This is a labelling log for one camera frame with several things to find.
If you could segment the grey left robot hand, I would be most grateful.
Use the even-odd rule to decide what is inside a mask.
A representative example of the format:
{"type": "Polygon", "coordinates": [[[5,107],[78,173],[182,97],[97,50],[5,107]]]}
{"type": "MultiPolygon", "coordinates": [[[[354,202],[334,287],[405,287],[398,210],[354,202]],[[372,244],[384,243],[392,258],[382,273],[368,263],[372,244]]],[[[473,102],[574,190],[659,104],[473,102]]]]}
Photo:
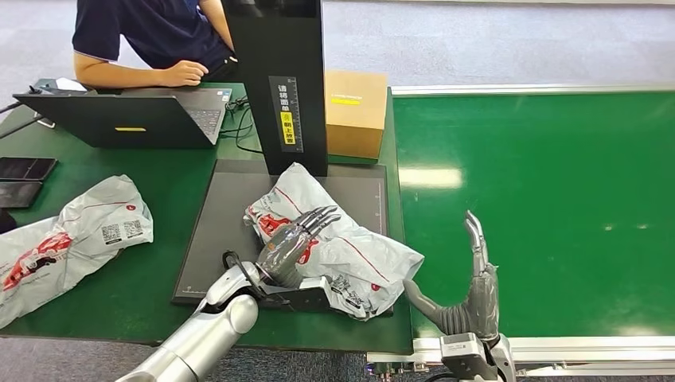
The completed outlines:
{"type": "Polygon", "coordinates": [[[337,205],[312,209],[279,227],[256,260],[261,279],[268,285],[298,289],[303,276],[296,264],[317,235],[341,219],[337,205]]]}

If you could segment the person's right hand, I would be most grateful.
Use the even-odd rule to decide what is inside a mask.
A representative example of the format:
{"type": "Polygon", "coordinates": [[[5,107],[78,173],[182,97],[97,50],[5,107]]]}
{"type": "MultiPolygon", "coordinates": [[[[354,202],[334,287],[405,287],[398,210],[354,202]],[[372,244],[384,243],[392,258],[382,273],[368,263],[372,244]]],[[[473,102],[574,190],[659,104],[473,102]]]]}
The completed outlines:
{"type": "Polygon", "coordinates": [[[169,88],[197,86],[208,73],[209,70],[203,64],[180,60],[172,67],[159,71],[158,84],[169,88]]]}

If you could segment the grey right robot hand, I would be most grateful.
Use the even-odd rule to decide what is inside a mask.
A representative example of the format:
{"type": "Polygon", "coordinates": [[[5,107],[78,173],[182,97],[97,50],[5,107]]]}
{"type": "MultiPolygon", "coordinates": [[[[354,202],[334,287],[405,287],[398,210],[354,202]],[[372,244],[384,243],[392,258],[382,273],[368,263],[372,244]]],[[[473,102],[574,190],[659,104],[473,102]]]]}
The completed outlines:
{"type": "Polygon", "coordinates": [[[445,335],[473,333],[484,342],[499,337],[499,296],[497,266],[489,261],[486,238],[480,220],[465,212],[464,227],[470,239],[473,267],[465,299],[453,306],[441,306],[424,295],[409,279],[403,281],[409,302],[445,335]]]}

